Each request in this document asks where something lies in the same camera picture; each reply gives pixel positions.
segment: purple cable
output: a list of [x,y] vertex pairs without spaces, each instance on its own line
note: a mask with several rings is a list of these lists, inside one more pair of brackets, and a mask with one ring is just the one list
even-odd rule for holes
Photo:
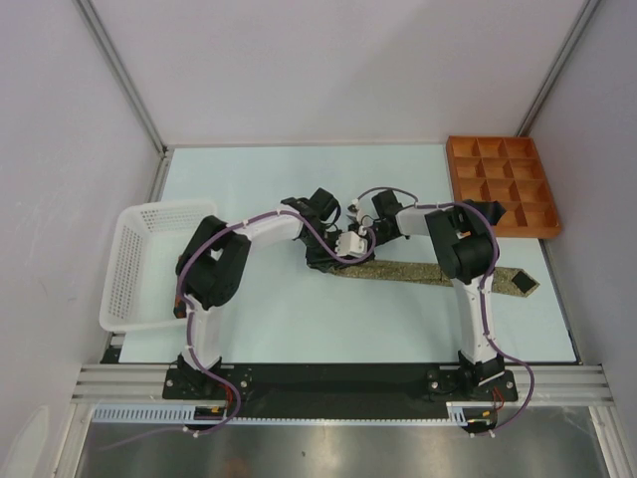
[[411,197],[414,200],[414,202],[418,202],[418,196],[416,196],[415,194],[409,191],[405,191],[404,189],[399,189],[397,187],[388,187],[388,186],[376,186],[376,187],[372,187],[371,189],[367,189],[365,192],[358,195],[356,199],[360,200],[363,197],[365,197],[367,194],[369,194],[370,192],[374,192],[374,191],[396,191]]
[[[210,248],[210,246],[212,246],[212,244],[214,244],[216,241],[221,239],[223,236],[225,236],[226,234],[230,233],[231,231],[235,231],[237,229],[241,229],[241,228],[245,227],[248,224],[259,222],[259,221],[262,221],[262,220],[267,219],[269,217],[278,216],[279,214],[283,214],[283,215],[286,215],[286,216],[292,216],[292,217],[295,217],[295,218],[299,219],[306,227],[308,227],[308,230],[315,236],[315,238],[317,239],[318,243],[323,247],[323,249],[333,259],[335,259],[336,261],[338,261],[338,262],[340,262],[342,264],[351,265],[351,264],[357,264],[359,262],[362,262],[365,259],[367,259],[374,252],[374,249],[376,247],[376,235],[374,234],[374,231],[371,230],[371,229],[366,229],[369,232],[369,236],[370,236],[370,239],[371,239],[370,240],[370,245],[369,245],[369,248],[368,248],[367,252],[363,256],[361,256],[359,258],[356,258],[356,259],[343,259],[342,257],[337,256],[329,248],[329,246],[325,243],[323,238],[320,237],[320,234],[317,233],[317,231],[312,227],[311,223],[305,217],[303,217],[301,214],[299,214],[297,212],[294,212],[294,211],[282,210],[282,211],[265,212],[263,214],[259,214],[258,216],[255,216],[255,217],[252,217],[252,218],[248,219],[247,221],[245,221],[245,223],[244,222],[239,222],[239,223],[234,224],[232,226],[228,226],[225,229],[222,229],[221,231],[219,231],[214,236],[212,236],[206,242],[204,242],[201,245],[201,247],[199,247],[199,249],[197,249],[195,251],[195,253],[190,257],[190,259],[188,259],[186,264],[183,266],[183,269],[181,270],[181,274],[179,274],[179,277],[177,279],[177,294],[190,307],[190,312],[188,313],[188,319],[187,319],[187,323],[186,323],[186,343],[188,344],[188,350],[190,351],[190,356],[192,357],[192,361],[195,363],[197,368],[199,368],[199,370],[201,372],[203,372],[204,374],[208,375],[213,380],[216,380],[216,381],[218,381],[220,383],[223,383],[224,385],[228,386],[232,390],[232,392],[234,393],[234,395],[235,395],[235,397],[237,399],[237,403],[236,403],[232,413],[230,413],[230,415],[228,415],[222,421],[220,421],[219,423],[214,425],[212,428],[210,428],[208,430],[204,430],[204,431],[199,431],[197,433],[197,436],[209,435],[211,433],[214,433],[218,429],[220,429],[223,426],[225,426],[235,416],[237,416],[237,414],[239,413],[239,410],[241,409],[241,394],[239,393],[239,390],[237,390],[237,388],[231,382],[229,382],[225,378],[213,373],[212,371],[208,370],[205,366],[203,366],[203,364],[201,363],[201,361],[199,361],[199,358],[197,357],[197,355],[196,355],[196,353],[194,351],[194,347],[192,345],[193,344],[193,341],[192,341],[192,321],[194,320],[194,304],[185,295],[185,291],[184,291],[184,287],[183,287],[184,279],[185,279],[186,275],[188,274],[188,271],[190,270],[190,268],[194,264],[194,262],[199,258],[199,256],[201,256],[204,252],[206,252]],[[137,441],[137,440],[140,440],[142,438],[146,438],[148,436],[155,435],[155,434],[158,434],[158,433],[163,433],[163,432],[166,432],[166,431],[183,431],[183,428],[182,427],[177,427],[177,426],[168,426],[168,427],[163,427],[163,428],[156,428],[156,429],[144,432],[144,433],[140,433],[140,434],[135,435],[135,436],[131,436],[129,438],[125,438],[124,440],[117,441],[117,442],[112,443],[110,445],[103,446],[103,447],[100,448],[100,451],[112,450],[114,448],[118,448],[118,447],[120,447],[122,445],[125,445],[127,443],[131,443],[133,441]]]
[[491,226],[491,224],[489,224],[489,221],[487,220],[487,218],[483,216],[478,209],[464,202],[447,202],[444,204],[418,204],[416,208],[417,209],[439,209],[439,208],[451,207],[451,206],[462,207],[466,211],[469,211],[473,213],[476,217],[478,217],[478,219],[480,219],[482,223],[485,225],[485,227],[487,228],[487,231],[489,232],[489,237],[491,239],[491,243],[494,248],[494,254],[491,259],[491,264],[489,265],[487,272],[483,275],[482,280],[480,281],[480,312],[482,315],[482,327],[484,329],[484,336],[494,351],[496,351],[505,359],[508,359],[510,361],[517,363],[518,365],[523,366],[529,373],[530,383],[529,383],[529,393],[527,393],[527,398],[525,398],[525,401],[523,402],[522,406],[518,409],[518,411],[516,411],[516,413],[514,413],[514,415],[511,418],[509,418],[507,421],[498,425],[495,428],[496,430],[499,430],[509,425],[510,423],[514,422],[529,406],[529,403],[531,402],[531,399],[533,397],[533,391],[535,390],[535,374],[533,373],[533,370],[531,369],[531,366],[528,363],[526,363],[525,361],[519,358],[512,357],[509,354],[505,354],[502,351],[502,349],[500,349],[496,345],[496,343],[491,339],[491,331],[489,330],[489,323],[487,322],[487,302],[485,301],[484,288],[485,288],[485,283],[487,282],[487,278],[491,276],[496,270],[496,262],[498,261],[498,258],[500,257],[500,247],[498,246],[498,240],[496,239],[494,228]]

